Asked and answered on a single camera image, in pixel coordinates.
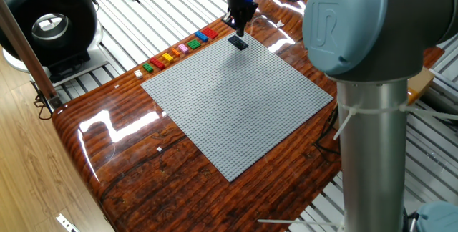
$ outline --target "lego brick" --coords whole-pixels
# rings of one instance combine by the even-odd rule
[[[168,53],[163,54],[163,57],[170,63],[173,61],[173,57],[170,56]]]
[[[149,73],[151,73],[152,71],[154,71],[154,69],[150,66],[150,64],[148,63],[144,63],[143,64],[143,68],[145,68],[145,70],[147,70]]]
[[[184,44],[180,44],[178,45],[178,47],[181,49],[183,53],[185,54],[189,53],[189,49]]]
[[[208,42],[208,37],[207,37],[205,34],[203,34],[202,32],[196,31],[196,32],[194,33],[194,35],[195,35],[197,38],[199,38],[201,41],[203,41],[203,42]]]
[[[202,33],[205,34],[207,37],[211,38],[211,39],[214,39],[218,36],[218,33],[213,31],[212,29],[210,28],[205,28],[202,30]]]
[[[161,70],[165,68],[165,65],[161,61],[157,60],[155,57],[150,58],[150,63]]]
[[[176,57],[180,57],[180,53],[178,52],[178,50],[172,49],[172,52]]]
[[[192,41],[188,42],[187,45],[191,49],[197,49],[198,47],[200,47],[200,42],[198,42],[197,40],[193,39]]]
[[[142,79],[143,78],[142,71],[140,71],[140,70],[135,70],[134,74],[138,79]]]
[[[244,50],[248,47],[248,44],[246,44],[241,38],[239,38],[237,35],[232,36],[231,38],[228,39],[228,41],[236,46],[239,50]]]

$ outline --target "red lego brick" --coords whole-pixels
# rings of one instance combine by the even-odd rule
[[[165,65],[161,61],[157,60],[154,57],[150,58],[150,63],[155,65],[157,68],[159,68],[161,70],[163,70],[165,68]]]
[[[216,38],[216,36],[218,35],[217,32],[213,31],[212,29],[210,29],[208,27],[203,29],[202,33],[205,34],[207,37],[210,37],[212,39]]]

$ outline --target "orange object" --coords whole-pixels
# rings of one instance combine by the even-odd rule
[[[180,56],[180,53],[176,49],[172,49],[172,52],[176,57]]]

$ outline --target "wooden table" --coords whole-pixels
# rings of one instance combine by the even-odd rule
[[[334,82],[312,66],[303,46],[304,3],[256,1],[259,17],[246,32],[335,97]],[[282,29],[275,26],[279,20],[285,24]],[[215,40],[233,32],[219,20],[209,27],[219,33]],[[215,40],[173,64],[161,57],[171,54],[170,49],[156,58],[167,69]],[[434,62],[441,52],[432,49],[425,57]],[[143,79],[135,77],[136,69]],[[53,114],[70,158],[116,231],[279,231],[288,225],[256,220],[297,218],[340,171],[339,162],[327,163],[312,146],[332,102],[229,183],[141,88],[159,72],[134,68]],[[337,148],[330,137],[323,145]]]

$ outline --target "gray lego baseplate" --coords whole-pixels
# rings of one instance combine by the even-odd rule
[[[332,100],[249,34],[242,51],[233,35],[142,84],[229,181]]]

